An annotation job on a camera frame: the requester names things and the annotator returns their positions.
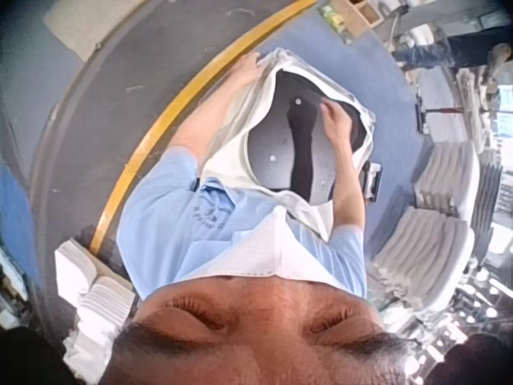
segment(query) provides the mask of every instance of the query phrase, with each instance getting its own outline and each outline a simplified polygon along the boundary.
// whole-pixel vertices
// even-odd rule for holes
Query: man
[[[337,158],[328,244],[271,196],[195,188],[233,98],[262,74],[257,58],[235,65],[128,199],[118,245],[143,302],[101,384],[405,381],[406,344],[363,299],[364,201],[337,103],[321,106]]]
[[[511,26],[498,26],[471,34],[450,36],[426,46],[415,46],[392,52],[396,61],[404,63],[403,70],[438,66],[470,68],[487,65],[482,83],[494,78],[499,66],[510,61]]]

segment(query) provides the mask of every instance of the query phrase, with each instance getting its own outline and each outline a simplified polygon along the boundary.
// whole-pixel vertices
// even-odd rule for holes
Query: light blue shirt
[[[198,164],[186,148],[170,148],[125,204],[117,243],[139,296],[211,261],[234,246],[235,232],[255,229],[277,202],[262,192],[233,189],[209,178],[196,188]],[[346,288],[366,295],[363,232],[335,229],[326,244],[291,217],[294,237]]]

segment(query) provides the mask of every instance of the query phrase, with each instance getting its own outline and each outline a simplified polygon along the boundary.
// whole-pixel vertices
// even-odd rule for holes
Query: hand
[[[230,70],[228,81],[232,82],[236,87],[243,87],[260,78],[264,71],[264,68],[257,64],[260,56],[260,52],[250,52],[242,56]]]
[[[323,99],[321,103],[322,121],[326,136],[334,148],[351,148],[351,128],[353,121],[344,108],[336,102]]]

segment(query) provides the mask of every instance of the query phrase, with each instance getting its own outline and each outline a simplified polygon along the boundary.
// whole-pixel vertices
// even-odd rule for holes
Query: face mask
[[[219,275],[236,277],[278,276],[320,282],[347,291],[335,277],[296,240],[286,222],[287,212],[277,206],[254,230],[233,235],[233,247],[180,279]]]

